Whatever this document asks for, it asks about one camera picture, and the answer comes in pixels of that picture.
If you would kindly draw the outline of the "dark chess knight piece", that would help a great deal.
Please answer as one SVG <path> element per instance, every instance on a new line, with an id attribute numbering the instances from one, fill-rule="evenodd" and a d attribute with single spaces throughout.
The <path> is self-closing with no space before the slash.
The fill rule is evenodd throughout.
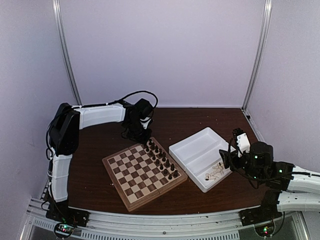
<path id="1" fill-rule="evenodd" d="M 166 159 L 166 153 L 163 152 L 163 153 L 162 153 L 162 161 L 165 162 L 166 160 L 167 160 L 167 159 Z"/>

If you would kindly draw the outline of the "dark chess king piece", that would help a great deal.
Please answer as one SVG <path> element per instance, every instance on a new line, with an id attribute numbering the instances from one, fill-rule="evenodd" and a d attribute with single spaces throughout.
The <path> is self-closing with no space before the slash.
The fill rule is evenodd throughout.
<path id="1" fill-rule="evenodd" d="M 170 161 L 169 161 L 169 159 L 167 159 L 165 162 L 165 167 L 168 168 L 169 166 L 170 166 Z"/>

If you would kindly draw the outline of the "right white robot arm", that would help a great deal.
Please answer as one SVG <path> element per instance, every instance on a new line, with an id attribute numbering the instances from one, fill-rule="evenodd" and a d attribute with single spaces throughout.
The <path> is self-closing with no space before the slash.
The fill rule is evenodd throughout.
<path id="1" fill-rule="evenodd" d="M 320 174 L 293 163 L 274 161 L 271 145 L 258 141 L 248 150 L 219 150 L 226 169 L 247 179 L 254 189 L 265 185 L 261 205 L 256 210 L 259 220 L 268 220 L 275 212 L 320 210 Z"/>

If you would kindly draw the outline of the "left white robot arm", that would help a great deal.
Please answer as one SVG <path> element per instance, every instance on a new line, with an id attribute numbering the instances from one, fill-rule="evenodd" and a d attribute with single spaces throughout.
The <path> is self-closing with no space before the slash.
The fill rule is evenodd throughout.
<path id="1" fill-rule="evenodd" d="M 106 123 L 121 123 L 121 136 L 136 143 L 145 144 L 151 137 L 149 125 L 155 107 L 142 98 L 131 104 L 124 99 L 111 103 L 70 105 L 62 103 L 48 126 L 46 143 L 50 161 L 48 176 L 52 213 L 61 222 L 72 218 L 68 203 L 69 168 L 79 146 L 80 130 Z"/>

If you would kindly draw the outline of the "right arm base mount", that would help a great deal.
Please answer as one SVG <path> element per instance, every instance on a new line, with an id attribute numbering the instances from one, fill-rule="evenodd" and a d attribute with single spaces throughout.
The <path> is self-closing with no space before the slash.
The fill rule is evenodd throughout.
<path id="1" fill-rule="evenodd" d="M 239 212 L 239 217 L 243 226 L 271 221 L 282 215 L 283 214 L 278 211 L 276 204 L 261 204 L 258 207 L 247 208 Z"/>

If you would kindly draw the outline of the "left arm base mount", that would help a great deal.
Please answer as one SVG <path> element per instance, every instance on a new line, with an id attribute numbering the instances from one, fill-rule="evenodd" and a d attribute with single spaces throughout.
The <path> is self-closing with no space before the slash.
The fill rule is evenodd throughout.
<path id="1" fill-rule="evenodd" d="M 86 227 L 90 213 L 85 210 L 68 208 L 66 213 L 61 214 L 57 209 L 49 209 L 45 216 L 56 222 L 66 223 L 75 227 Z"/>

